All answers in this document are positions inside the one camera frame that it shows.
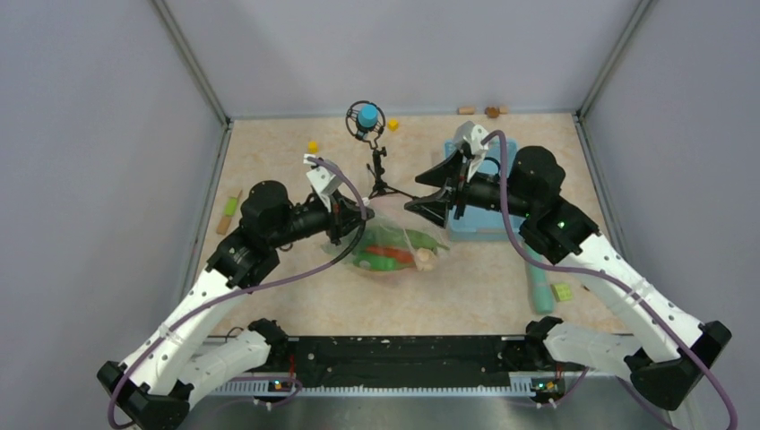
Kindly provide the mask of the clear pink zip top bag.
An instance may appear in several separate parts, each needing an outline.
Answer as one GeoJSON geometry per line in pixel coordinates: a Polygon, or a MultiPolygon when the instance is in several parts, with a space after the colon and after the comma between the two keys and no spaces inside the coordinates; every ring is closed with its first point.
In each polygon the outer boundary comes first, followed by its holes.
{"type": "Polygon", "coordinates": [[[453,260],[451,244],[445,232],[421,216],[404,209],[407,197],[390,195],[368,202],[375,216],[364,233],[349,233],[339,245],[324,243],[321,249],[331,257],[358,244],[338,262],[338,266],[369,278],[400,278],[412,274],[439,271],[453,260]]]}

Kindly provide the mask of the smooth orange carrot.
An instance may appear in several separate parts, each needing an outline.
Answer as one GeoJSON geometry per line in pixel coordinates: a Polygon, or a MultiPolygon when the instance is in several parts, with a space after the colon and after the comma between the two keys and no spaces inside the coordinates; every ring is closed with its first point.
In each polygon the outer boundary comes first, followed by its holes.
{"type": "Polygon", "coordinates": [[[409,264],[414,263],[415,259],[411,252],[407,250],[403,250],[400,248],[390,247],[390,246],[380,246],[380,245],[369,245],[365,248],[365,252],[384,256],[388,258],[393,258],[399,263],[403,264],[409,264]]]}

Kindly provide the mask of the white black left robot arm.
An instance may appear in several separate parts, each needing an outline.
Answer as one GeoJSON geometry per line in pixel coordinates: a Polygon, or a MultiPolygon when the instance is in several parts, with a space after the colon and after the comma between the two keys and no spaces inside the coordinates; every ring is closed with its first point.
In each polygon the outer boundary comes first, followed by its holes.
{"type": "Polygon", "coordinates": [[[236,339],[196,354],[212,329],[247,295],[271,286],[279,251],[325,233],[334,243],[359,238],[374,217],[369,200],[349,198],[338,184],[290,201],[286,186],[269,180],[253,186],[240,206],[239,225],[217,246],[195,284],[157,330],[121,361],[108,361],[97,379],[109,395],[108,422],[126,414],[141,429],[176,429],[207,395],[246,370],[276,370],[287,346],[272,322],[246,329],[236,339]]]}

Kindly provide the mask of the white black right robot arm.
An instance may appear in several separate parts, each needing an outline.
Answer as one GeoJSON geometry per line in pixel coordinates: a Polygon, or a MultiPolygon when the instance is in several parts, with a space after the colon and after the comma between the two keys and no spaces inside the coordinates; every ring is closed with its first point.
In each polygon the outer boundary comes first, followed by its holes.
{"type": "Polygon", "coordinates": [[[669,301],[615,250],[578,207],[560,193],[565,171],[540,146],[519,149],[509,176],[469,171],[463,149],[416,176],[434,194],[406,209],[437,225],[469,208],[522,217],[517,242],[554,271],[575,275],[626,327],[626,334],[594,331],[545,317],[526,329],[528,362],[556,362],[601,370],[630,382],[652,405],[678,409],[730,341],[721,322],[701,322],[669,301]]]}

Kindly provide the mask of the light blue perforated plastic basket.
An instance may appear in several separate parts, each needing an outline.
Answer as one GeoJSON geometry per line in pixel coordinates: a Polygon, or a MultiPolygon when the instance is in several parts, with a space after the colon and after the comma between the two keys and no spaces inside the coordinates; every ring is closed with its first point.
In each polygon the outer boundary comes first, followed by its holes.
{"type": "MultiPolygon", "coordinates": [[[[511,170],[516,152],[519,149],[518,143],[513,138],[507,138],[507,155],[508,155],[508,169],[511,170]]],[[[444,144],[444,159],[448,158],[455,150],[455,145],[451,140],[448,140],[444,144]]],[[[484,160],[480,165],[478,172],[484,175],[496,175],[500,172],[500,165],[497,163],[500,159],[500,145],[499,143],[490,143],[489,150],[487,152],[487,158],[492,160],[484,160]]],[[[524,218],[510,215],[510,225],[513,228],[514,234],[519,237],[519,227],[524,222],[524,218]]],[[[502,219],[502,215],[496,211],[487,211],[481,208],[474,208],[468,206],[463,215],[459,219],[453,217],[453,210],[449,211],[448,220],[446,224],[446,231],[449,238],[453,242],[463,241],[508,241],[508,236],[505,232],[505,225],[502,219]]]]}

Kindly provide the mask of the green and wood block stick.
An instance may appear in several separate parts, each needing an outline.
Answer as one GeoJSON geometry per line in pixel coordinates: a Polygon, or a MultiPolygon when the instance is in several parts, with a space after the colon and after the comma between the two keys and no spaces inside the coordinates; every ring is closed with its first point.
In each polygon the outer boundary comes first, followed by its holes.
{"type": "Polygon", "coordinates": [[[242,197],[242,193],[243,193],[243,189],[238,188],[238,189],[233,190],[227,196],[222,208],[220,220],[215,229],[215,233],[217,235],[223,236],[228,233],[229,227],[232,223],[238,204],[240,202],[240,198],[242,197]]]}

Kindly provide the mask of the teal cylinder roller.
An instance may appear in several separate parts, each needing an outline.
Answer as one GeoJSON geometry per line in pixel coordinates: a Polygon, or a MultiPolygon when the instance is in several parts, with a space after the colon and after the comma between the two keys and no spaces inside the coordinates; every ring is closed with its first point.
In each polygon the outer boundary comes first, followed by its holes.
{"type": "Polygon", "coordinates": [[[533,310],[536,314],[552,314],[555,310],[555,298],[545,270],[527,262],[526,273],[533,310]]]}

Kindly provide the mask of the yellow-green cube block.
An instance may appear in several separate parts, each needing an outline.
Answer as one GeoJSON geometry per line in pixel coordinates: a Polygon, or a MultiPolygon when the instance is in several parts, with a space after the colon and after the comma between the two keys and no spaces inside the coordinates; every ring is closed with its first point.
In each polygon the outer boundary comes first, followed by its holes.
{"type": "Polygon", "coordinates": [[[565,283],[552,284],[551,290],[557,302],[567,302],[574,299],[572,288],[565,283]]]}

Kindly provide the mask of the wooden cork pieces at wall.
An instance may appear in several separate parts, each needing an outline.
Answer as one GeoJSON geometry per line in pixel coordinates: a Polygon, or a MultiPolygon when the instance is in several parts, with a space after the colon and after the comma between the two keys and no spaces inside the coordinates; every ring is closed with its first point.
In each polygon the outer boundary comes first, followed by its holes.
{"type": "Polygon", "coordinates": [[[456,113],[461,116],[471,116],[476,113],[482,113],[488,118],[498,118],[510,113],[507,106],[486,106],[484,108],[478,108],[476,106],[462,106],[458,107],[456,113]]]}

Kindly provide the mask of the blue microphone in shock mount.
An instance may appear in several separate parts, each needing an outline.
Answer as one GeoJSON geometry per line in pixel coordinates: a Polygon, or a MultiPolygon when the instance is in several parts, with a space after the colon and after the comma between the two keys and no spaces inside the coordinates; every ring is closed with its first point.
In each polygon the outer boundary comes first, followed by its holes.
{"type": "Polygon", "coordinates": [[[349,134],[358,141],[376,144],[386,128],[386,117],[377,104],[359,100],[347,109],[344,124],[349,134]]]}

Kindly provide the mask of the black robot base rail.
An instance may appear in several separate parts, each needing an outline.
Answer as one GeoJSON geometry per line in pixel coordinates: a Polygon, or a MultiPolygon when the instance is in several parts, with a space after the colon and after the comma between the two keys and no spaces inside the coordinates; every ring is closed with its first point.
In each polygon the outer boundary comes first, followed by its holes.
{"type": "Polygon", "coordinates": [[[557,364],[521,336],[301,336],[273,348],[256,374],[293,376],[307,389],[505,388],[520,372],[581,370],[557,364]]]}

